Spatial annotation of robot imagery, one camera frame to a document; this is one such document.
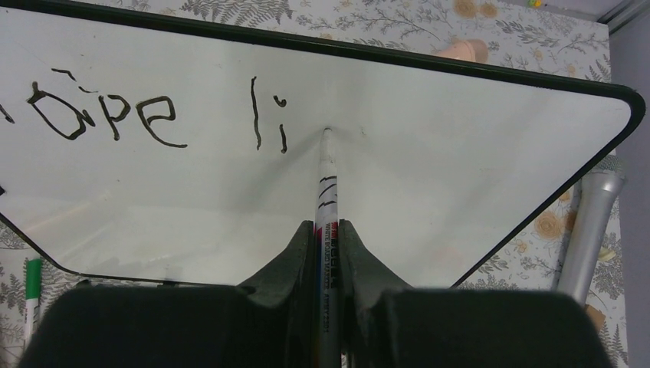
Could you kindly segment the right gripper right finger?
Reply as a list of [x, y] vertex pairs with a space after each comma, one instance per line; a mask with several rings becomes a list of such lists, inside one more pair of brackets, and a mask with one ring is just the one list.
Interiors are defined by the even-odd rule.
[[384, 295], [410, 285], [382, 263], [364, 244], [353, 223], [338, 226], [343, 301], [343, 352], [348, 367], [394, 364], [389, 303]]

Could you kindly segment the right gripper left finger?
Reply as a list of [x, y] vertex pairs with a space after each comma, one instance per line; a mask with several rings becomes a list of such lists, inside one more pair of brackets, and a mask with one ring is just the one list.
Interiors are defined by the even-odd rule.
[[313, 366], [315, 263], [314, 223], [306, 220], [279, 255], [239, 284], [247, 292], [247, 366]]

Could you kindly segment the black cap whiteboard marker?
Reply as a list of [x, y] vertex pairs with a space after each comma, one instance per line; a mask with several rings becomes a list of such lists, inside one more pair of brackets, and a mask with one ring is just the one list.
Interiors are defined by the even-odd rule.
[[338, 249], [337, 170], [333, 131], [323, 131], [318, 162], [315, 239], [318, 270], [317, 365], [340, 367], [339, 332], [340, 256]]

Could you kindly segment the white whiteboard black frame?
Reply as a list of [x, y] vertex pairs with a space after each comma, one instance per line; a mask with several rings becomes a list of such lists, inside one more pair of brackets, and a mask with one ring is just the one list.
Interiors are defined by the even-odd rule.
[[1, 3], [1, 217], [80, 274], [236, 284], [337, 192], [376, 257], [447, 287], [644, 113], [619, 85]]

